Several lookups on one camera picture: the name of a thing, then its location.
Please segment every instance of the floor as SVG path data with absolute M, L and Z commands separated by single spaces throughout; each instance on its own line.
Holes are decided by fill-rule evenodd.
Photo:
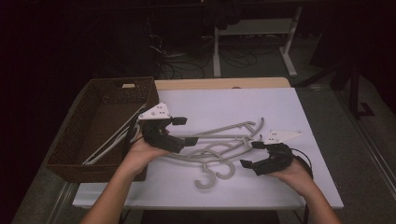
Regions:
M 277 49 L 284 40 L 284 36 L 278 35 L 221 39 L 222 77 L 286 77 L 293 85 L 321 70 L 309 64 L 319 37 L 297 36 L 290 57 L 298 76 L 289 77 Z M 208 46 L 210 41 L 210 38 L 205 41 Z M 213 77 L 210 48 L 201 55 L 186 55 L 179 49 L 171 53 L 161 63 L 161 78 Z M 103 71 L 98 68 L 96 76 Z M 375 155 L 382 155 L 389 170 L 396 172 L 394 114 L 382 102 L 375 87 L 362 77 L 360 102 L 368 103 L 375 116 L 354 119 L 346 106 L 348 86 L 343 91 L 333 91 L 329 87 L 331 80 L 332 74 L 307 88 L 296 90 L 345 204 L 343 209 L 335 212 L 344 223 L 393 223 L 396 219 L 396 197 L 391 185 L 394 176 L 384 175 L 384 167 L 378 165 Z M 60 190 L 67 186 L 45 167 L 40 168 L 34 183 L 13 223 L 77 223 L 86 213 L 86 210 L 70 205 L 74 186 L 68 186 L 70 194 L 58 197 Z M 66 207 L 55 213 L 52 209 L 55 202 L 64 202 Z M 300 216 L 302 212 L 277 211 L 282 224 L 299 223 L 296 214 Z M 143 211 L 132 211 L 128 216 L 127 212 L 123 214 L 125 223 L 137 224 Z

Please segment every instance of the table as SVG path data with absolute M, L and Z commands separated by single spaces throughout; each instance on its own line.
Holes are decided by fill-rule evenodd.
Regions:
M 260 131 L 263 135 L 267 135 L 270 129 L 302 131 L 303 135 L 285 143 L 308 155 L 313 163 L 316 182 L 330 205 L 333 208 L 343 207 L 296 92 L 285 78 L 158 80 L 156 85 L 160 101 L 168 104 L 173 116 L 189 119 L 186 126 L 169 127 L 172 134 L 205 131 L 238 120 L 260 122 L 260 115 L 265 118 L 265 125 Z M 233 87 L 252 89 L 228 89 Z M 257 177 L 251 170 L 242 168 L 238 161 L 262 160 L 265 155 L 263 150 L 252 150 L 232 160 L 234 176 L 217 179 L 211 189 L 194 186 L 194 180 L 205 182 L 207 178 L 200 165 L 159 158 L 149 165 L 146 181 L 132 184 L 125 208 L 274 210 L 303 207 L 303 198 L 285 184 L 269 176 Z M 224 165 L 210 167 L 222 174 L 227 173 L 228 169 Z M 89 208 L 105 186 L 106 183 L 80 184 L 73 205 Z

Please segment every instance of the white table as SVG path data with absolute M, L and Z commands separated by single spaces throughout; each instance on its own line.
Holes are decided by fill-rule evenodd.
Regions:
M 260 123 L 262 117 L 265 124 L 260 134 L 264 137 L 270 130 L 302 131 L 303 135 L 285 143 L 310 158 L 315 181 L 330 205 L 343 207 L 295 89 L 184 90 L 159 91 L 159 94 L 172 116 L 189 119 L 185 126 L 168 126 L 171 134 L 199 133 L 248 120 Z M 191 148 L 184 148 L 181 153 L 189 150 Z M 267 155 L 265 150 L 252 150 L 233 159 L 234 176 L 217 179 L 212 189 L 198 189 L 194 185 L 196 179 L 203 182 L 207 179 L 201 164 L 159 158 L 148 166 L 146 181 L 132 184 L 125 208 L 273 210 L 303 207 L 303 198 L 287 185 L 270 176 L 256 176 L 239 162 L 241 159 L 260 161 Z M 214 171 L 228 172 L 225 165 L 209 165 Z M 91 207 L 105 186 L 106 183 L 80 184 L 73 205 Z

